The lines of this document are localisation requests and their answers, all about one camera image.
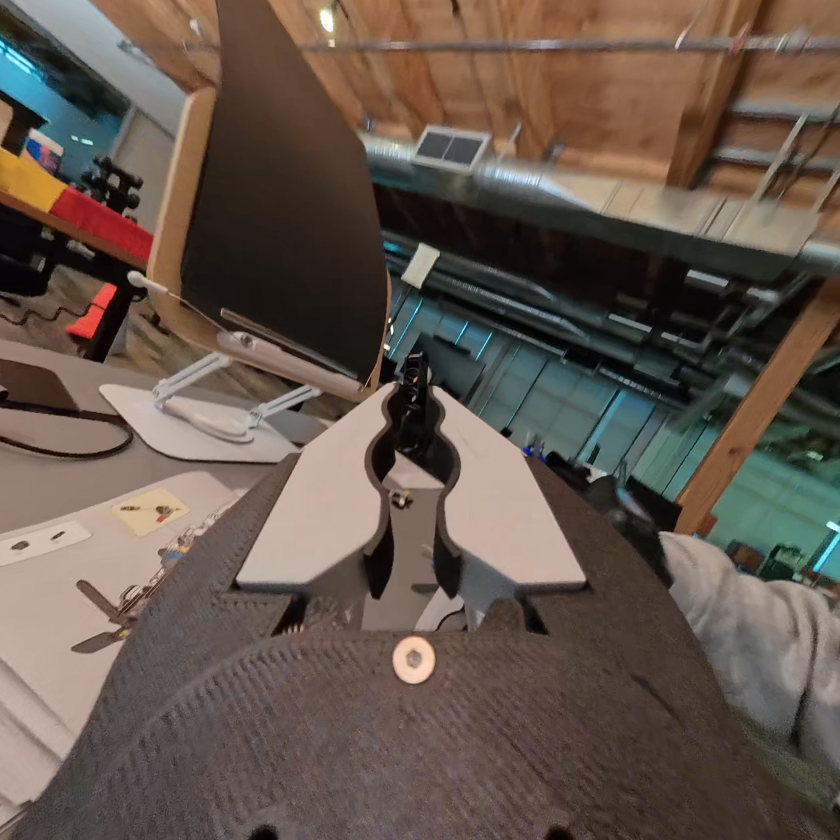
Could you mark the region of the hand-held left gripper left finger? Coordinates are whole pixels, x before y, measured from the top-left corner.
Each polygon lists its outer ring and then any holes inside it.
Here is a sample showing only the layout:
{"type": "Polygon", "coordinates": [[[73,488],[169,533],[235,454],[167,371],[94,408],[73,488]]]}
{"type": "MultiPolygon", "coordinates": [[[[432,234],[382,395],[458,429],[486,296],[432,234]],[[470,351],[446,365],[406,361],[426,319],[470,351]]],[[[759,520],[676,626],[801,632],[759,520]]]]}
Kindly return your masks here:
{"type": "Polygon", "coordinates": [[[392,574],[395,541],[384,479],[395,465],[382,387],[299,455],[236,577],[244,592],[379,600],[392,574]]]}

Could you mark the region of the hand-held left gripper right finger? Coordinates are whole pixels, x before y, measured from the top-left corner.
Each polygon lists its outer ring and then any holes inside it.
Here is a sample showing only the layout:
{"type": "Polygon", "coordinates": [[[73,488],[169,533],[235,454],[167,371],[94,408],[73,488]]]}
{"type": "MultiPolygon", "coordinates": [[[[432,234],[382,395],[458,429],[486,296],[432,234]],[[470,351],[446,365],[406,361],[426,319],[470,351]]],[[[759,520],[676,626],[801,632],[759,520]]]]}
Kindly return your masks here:
{"type": "Polygon", "coordinates": [[[427,472],[437,498],[433,563],[448,597],[477,613],[499,600],[578,592],[582,567],[522,451],[433,386],[427,472]]]}

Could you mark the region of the small black lego pin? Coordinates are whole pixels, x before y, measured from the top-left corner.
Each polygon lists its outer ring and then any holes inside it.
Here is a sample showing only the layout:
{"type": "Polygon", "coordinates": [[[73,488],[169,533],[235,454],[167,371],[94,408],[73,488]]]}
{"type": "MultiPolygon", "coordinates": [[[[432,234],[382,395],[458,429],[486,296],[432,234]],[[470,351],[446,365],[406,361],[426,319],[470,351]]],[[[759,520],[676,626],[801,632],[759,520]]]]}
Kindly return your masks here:
{"type": "Polygon", "coordinates": [[[425,351],[410,353],[405,360],[397,391],[395,449],[403,456],[422,460],[433,446],[437,408],[430,395],[429,365],[425,351]]]}

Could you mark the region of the lego instruction booklet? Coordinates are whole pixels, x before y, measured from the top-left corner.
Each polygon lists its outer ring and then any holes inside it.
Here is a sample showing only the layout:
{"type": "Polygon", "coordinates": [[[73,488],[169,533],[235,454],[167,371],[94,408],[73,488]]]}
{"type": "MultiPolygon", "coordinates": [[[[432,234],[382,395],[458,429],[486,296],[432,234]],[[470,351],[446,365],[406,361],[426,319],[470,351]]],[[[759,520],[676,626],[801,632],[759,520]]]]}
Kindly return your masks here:
{"type": "Polygon", "coordinates": [[[36,800],[85,727],[127,631],[128,589],[245,494],[204,471],[2,534],[1,809],[36,800]]]}

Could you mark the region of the white laptop stand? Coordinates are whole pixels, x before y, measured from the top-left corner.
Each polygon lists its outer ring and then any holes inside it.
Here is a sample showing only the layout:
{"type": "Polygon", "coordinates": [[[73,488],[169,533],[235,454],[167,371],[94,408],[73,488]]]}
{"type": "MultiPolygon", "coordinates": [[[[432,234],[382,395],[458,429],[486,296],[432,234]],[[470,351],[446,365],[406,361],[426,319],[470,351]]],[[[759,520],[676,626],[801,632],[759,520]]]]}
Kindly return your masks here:
{"type": "Polygon", "coordinates": [[[327,392],[346,400],[366,395],[347,368],[278,333],[222,309],[232,332],[218,330],[217,350],[144,390],[104,384],[101,396],[155,452],[196,463],[272,465],[299,446],[270,425],[272,417],[327,392]],[[250,408],[199,400],[186,390],[239,362],[285,377],[299,386],[250,408]]]}

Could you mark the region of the white hanging paper tag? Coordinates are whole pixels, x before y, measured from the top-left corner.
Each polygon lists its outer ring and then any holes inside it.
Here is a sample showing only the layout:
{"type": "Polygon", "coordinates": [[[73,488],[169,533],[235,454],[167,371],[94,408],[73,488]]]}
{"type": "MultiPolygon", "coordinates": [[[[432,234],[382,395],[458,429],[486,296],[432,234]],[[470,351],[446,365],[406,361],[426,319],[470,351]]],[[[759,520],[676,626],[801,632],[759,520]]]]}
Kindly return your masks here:
{"type": "Polygon", "coordinates": [[[425,243],[417,244],[413,256],[402,271],[402,281],[410,287],[421,290],[439,257],[440,250],[437,248],[425,243]]]}

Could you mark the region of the red object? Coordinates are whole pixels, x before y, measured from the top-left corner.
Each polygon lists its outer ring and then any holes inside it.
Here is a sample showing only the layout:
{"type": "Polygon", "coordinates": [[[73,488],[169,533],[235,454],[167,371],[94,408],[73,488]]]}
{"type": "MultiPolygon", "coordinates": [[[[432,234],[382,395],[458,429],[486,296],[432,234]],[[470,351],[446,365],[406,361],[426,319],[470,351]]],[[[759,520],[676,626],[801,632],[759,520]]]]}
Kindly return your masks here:
{"type": "Polygon", "coordinates": [[[104,283],[82,315],[66,325],[66,335],[78,342],[91,341],[117,289],[113,284],[104,283]]]}

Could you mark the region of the tablet on white stand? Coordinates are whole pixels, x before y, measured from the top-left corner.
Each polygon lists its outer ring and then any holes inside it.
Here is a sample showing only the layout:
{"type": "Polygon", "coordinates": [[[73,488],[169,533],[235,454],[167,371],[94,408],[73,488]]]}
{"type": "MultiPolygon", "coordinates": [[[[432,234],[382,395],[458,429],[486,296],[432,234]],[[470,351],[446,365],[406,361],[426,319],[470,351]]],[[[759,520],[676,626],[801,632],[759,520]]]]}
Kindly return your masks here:
{"type": "Polygon", "coordinates": [[[269,2],[216,2],[218,80],[188,96],[146,268],[164,326],[359,403],[392,285],[364,145],[269,2]]]}

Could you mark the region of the dark brown box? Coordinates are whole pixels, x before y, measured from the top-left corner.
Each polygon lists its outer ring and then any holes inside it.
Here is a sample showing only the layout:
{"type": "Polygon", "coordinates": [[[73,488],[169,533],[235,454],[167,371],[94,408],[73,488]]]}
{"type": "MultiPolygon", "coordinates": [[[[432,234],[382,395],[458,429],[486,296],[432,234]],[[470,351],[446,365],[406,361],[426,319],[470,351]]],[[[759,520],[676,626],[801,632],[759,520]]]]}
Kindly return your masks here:
{"type": "Polygon", "coordinates": [[[59,416],[80,411],[55,372],[13,360],[1,360],[1,407],[59,416]]]}

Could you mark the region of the wooden side table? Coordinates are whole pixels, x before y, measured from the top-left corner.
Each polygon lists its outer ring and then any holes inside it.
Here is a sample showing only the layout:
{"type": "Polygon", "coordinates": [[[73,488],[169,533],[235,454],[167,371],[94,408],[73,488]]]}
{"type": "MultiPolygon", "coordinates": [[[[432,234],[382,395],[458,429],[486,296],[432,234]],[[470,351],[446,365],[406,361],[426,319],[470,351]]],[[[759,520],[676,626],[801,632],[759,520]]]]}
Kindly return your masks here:
{"type": "Polygon", "coordinates": [[[132,303],[146,295],[128,279],[131,270],[145,272],[146,260],[9,192],[1,193],[1,207],[2,299],[42,296],[58,267],[115,286],[83,354],[89,361],[104,362],[132,303]]]}

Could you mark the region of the black rack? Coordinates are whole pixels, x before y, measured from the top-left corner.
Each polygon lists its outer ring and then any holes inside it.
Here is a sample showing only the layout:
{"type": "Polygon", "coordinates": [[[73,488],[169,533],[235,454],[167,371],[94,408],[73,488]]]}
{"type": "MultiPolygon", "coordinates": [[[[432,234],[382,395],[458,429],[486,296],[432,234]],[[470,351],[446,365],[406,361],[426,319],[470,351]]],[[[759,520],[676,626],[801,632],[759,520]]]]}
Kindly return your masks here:
{"type": "Polygon", "coordinates": [[[81,174],[80,184],[80,189],[95,202],[124,215],[139,207],[144,179],[125,171],[111,157],[97,154],[92,159],[92,168],[81,174]]]}

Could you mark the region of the yellow and red cloth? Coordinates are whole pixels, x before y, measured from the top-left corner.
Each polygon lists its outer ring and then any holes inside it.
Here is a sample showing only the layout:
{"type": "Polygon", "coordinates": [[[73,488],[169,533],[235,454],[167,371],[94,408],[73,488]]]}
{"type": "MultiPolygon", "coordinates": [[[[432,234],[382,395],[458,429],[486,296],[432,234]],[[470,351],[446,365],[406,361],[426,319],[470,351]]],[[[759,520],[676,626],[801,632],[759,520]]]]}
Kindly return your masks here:
{"type": "Polygon", "coordinates": [[[147,267],[150,231],[6,150],[1,150],[1,205],[136,269],[147,267]]]}

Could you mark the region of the metal ceiling pipe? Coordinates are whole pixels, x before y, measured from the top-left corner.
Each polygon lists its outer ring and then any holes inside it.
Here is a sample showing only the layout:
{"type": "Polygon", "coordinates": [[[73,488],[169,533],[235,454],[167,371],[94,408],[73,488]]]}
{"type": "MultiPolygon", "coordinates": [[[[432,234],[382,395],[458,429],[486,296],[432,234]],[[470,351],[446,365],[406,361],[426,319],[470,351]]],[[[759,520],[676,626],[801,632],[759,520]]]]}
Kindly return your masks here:
{"type": "Polygon", "coordinates": [[[408,41],[381,39],[359,43],[331,41],[301,45],[305,54],[552,54],[552,53],[639,53],[639,54],[770,54],[799,56],[838,54],[839,38],[794,32],[782,35],[735,35],[706,38],[530,38],[503,41],[408,41]]]}

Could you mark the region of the wooden post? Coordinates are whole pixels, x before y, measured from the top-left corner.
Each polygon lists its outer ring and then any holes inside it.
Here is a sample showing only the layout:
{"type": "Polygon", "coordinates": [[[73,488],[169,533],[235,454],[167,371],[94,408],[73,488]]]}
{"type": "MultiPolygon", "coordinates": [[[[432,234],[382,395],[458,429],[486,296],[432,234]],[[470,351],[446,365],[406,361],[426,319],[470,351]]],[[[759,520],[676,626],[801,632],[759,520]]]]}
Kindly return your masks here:
{"type": "Polygon", "coordinates": [[[677,497],[675,526],[693,536],[752,453],[839,321],[839,278],[824,280],[677,497]]]}

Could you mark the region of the silver air duct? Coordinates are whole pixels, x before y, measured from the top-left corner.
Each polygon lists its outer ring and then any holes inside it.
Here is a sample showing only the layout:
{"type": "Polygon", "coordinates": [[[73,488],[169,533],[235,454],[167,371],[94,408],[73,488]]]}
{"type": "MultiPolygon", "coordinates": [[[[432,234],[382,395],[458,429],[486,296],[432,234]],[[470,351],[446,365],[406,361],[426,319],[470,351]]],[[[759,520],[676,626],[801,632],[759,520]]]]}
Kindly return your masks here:
{"type": "Polygon", "coordinates": [[[411,143],[358,137],[384,186],[772,286],[786,271],[838,276],[838,239],[820,238],[815,211],[505,158],[452,170],[416,162],[411,143]]]}

